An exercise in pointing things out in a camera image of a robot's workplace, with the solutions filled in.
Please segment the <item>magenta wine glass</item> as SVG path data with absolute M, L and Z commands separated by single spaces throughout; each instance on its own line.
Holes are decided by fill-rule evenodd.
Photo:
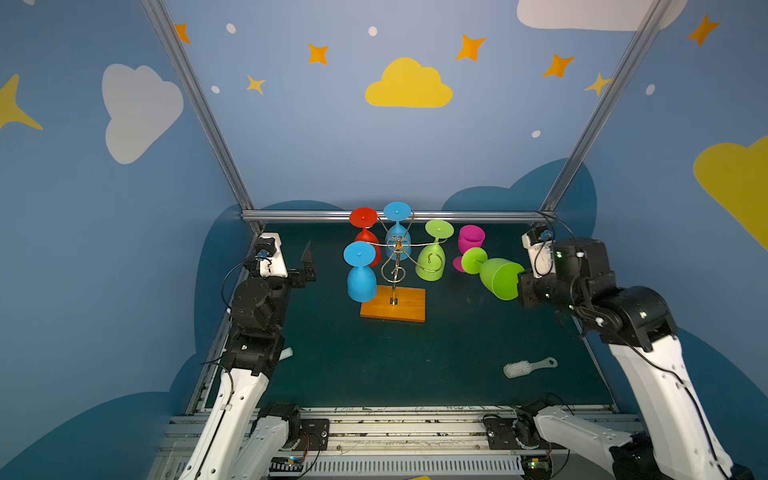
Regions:
M 476 225 L 465 225 L 459 231 L 458 248 L 460 255 L 453 260 L 453 267 L 464 273 L 462 257 L 471 248 L 481 248 L 486 238 L 485 231 Z

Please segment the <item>left aluminium frame post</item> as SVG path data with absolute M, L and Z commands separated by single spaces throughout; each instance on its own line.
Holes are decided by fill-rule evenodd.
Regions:
M 191 103 L 201 127 L 211 145 L 213 153 L 224 173 L 229 186 L 241 208 L 241 219 L 249 225 L 252 232 L 258 236 L 263 231 L 263 225 L 258 220 L 246 220 L 245 213 L 254 209 L 253 202 L 247 191 L 242 176 L 234 158 L 217 124 L 205 93 L 194 72 L 189 57 L 185 51 L 184 42 L 180 39 L 175 24 L 165 1 L 143 0 L 142 5 L 168 55 L 172 66 L 181 81 L 183 89 Z

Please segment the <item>light blue plastic scoop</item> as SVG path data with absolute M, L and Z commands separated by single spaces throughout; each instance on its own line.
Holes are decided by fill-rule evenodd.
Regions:
M 283 361 L 288 358 L 291 358 L 294 355 L 294 350 L 291 347 L 284 348 L 279 356 L 279 360 Z

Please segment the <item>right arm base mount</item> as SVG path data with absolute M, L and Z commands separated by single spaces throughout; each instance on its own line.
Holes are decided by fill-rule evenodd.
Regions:
M 657 479 L 650 437 L 627 433 L 583 419 L 567 405 L 541 399 L 518 407 L 511 417 L 482 417 L 489 447 L 534 450 L 559 445 L 589 460 L 615 479 Z

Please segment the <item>green wine glass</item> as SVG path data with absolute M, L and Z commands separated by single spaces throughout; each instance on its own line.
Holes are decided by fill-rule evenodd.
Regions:
M 525 272 L 522 265 L 503 258 L 490 258 L 479 247 L 467 250 L 461 265 L 467 274 L 479 275 L 483 285 L 498 299 L 511 301 L 519 296 L 519 275 Z
M 416 264 L 417 275 L 425 281 L 436 282 L 443 276 L 446 266 L 446 255 L 442 241 L 454 234 L 454 227 L 445 220 L 430 220 L 425 224 L 426 233 L 433 242 L 424 246 Z

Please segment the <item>right aluminium frame post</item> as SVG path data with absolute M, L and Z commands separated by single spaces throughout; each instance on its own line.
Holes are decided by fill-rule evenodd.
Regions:
M 662 30 L 663 19 L 672 4 L 671 0 L 651 2 L 613 73 L 613 80 L 607 85 L 605 93 L 600 96 L 574 149 L 544 198 L 539 208 L 541 216 L 554 215 L 578 170 L 607 124 L 611 113 Z

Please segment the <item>red wine glass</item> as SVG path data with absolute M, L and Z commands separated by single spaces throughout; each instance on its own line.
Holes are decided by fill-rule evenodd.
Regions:
M 349 222 L 356 228 L 360 229 L 360 232 L 355 237 L 355 240 L 366 242 L 373 246 L 375 257 L 369 266 L 375 267 L 381 260 L 381 250 L 379 246 L 380 241 L 371 231 L 371 228 L 378 222 L 377 212 L 374 209 L 368 207 L 357 208 L 353 210 L 349 215 Z

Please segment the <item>horizontal aluminium back rail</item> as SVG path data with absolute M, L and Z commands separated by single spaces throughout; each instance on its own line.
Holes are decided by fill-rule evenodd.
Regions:
M 351 211 L 343 210 L 244 210 L 243 220 L 248 222 L 298 222 L 298 223 L 345 223 L 349 220 Z M 412 218 L 415 222 L 426 222 L 433 219 L 446 220 L 455 223 L 531 223 L 555 220 L 554 214 L 537 211 L 414 211 Z

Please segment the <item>front aluminium rail bed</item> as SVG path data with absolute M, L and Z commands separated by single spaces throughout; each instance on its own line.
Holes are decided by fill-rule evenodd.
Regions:
M 575 414 L 627 433 L 642 428 L 637 417 L 617 414 L 604 405 L 571 406 Z M 534 450 L 494 450 L 482 423 L 486 414 L 511 417 L 516 407 L 327 407 L 299 408 L 303 421 L 330 422 L 327 449 L 300 479 L 406 479 L 463 476 L 549 479 L 589 460 L 554 445 Z M 184 479 L 186 466 L 208 414 L 175 417 L 150 470 L 153 479 Z

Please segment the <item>aluminium frame post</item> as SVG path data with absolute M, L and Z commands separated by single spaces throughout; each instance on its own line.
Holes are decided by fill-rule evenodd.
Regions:
M 574 149 L 544 198 L 539 208 L 541 216 L 554 215 L 578 170 L 607 124 L 611 113 L 662 30 L 663 19 L 672 4 L 671 0 L 651 2 L 613 73 L 613 80 L 607 85 L 605 93 L 600 96 Z
M 246 220 L 245 213 L 254 209 L 253 202 L 247 191 L 242 176 L 234 158 L 217 124 L 205 93 L 194 72 L 189 57 L 185 51 L 184 42 L 180 39 L 175 24 L 165 1 L 143 0 L 142 5 L 168 55 L 172 66 L 181 81 L 183 89 L 191 103 L 201 127 L 211 145 L 213 153 L 224 173 L 229 186 L 241 208 L 241 219 L 249 225 L 252 232 L 258 236 L 263 231 L 263 225 L 258 220 Z

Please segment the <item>wooden rack base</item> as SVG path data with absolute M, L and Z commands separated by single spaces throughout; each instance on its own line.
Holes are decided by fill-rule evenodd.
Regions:
M 426 291 L 419 288 L 378 286 L 376 296 L 361 304 L 362 318 L 424 323 Z

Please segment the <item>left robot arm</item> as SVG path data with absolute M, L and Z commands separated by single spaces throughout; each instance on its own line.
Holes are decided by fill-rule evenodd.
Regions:
M 258 237 L 244 260 L 246 277 L 228 304 L 230 327 L 219 391 L 197 444 L 184 467 L 184 479 L 263 479 L 279 451 L 303 433 L 299 409 L 272 402 L 256 410 L 285 349 L 285 317 L 293 290 L 316 280 L 313 252 L 305 247 L 298 269 L 286 266 L 278 234 Z

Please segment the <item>blue wine glass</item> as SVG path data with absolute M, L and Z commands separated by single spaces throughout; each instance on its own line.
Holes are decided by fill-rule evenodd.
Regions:
M 411 220 L 412 209 L 404 202 L 391 202 L 385 206 L 383 212 L 388 220 L 394 222 L 385 235 L 387 257 L 404 260 L 411 254 L 411 235 L 405 223 Z M 397 239 L 402 241 L 404 250 L 402 254 L 397 254 L 394 250 Z
M 344 252 L 345 262 L 351 266 L 347 276 L 349 297 L 359 303 L 367 303 L 377 295 L 377 280 L 370 265 L 376 259 L 375 247 L 363 241 L 349 244 Z

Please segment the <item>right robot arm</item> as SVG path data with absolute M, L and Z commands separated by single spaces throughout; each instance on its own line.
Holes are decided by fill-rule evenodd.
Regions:
M 595 331 L 626 376 L 645 424 L 628 434 L 556 406 L 530 412 L 536 433 L 616 479 L 751 479 L 720 444 L 688 374 L 677 325 L 664 298 L 643 286 L 620 288 L 605 244 L 522 237 L 531 268 L 519 274 L 526 308 L 551 305 Z

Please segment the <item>white scrub brush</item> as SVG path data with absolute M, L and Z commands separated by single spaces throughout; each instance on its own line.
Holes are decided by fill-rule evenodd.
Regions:
M 553 357 L 547 357 L 543 360 L 529 362 L 526 360 L 506 364 L 502 372 L 507 379 L 514 379 L 527 376 L 536 370 L 552 369 L 558 367 L 558 361 Z

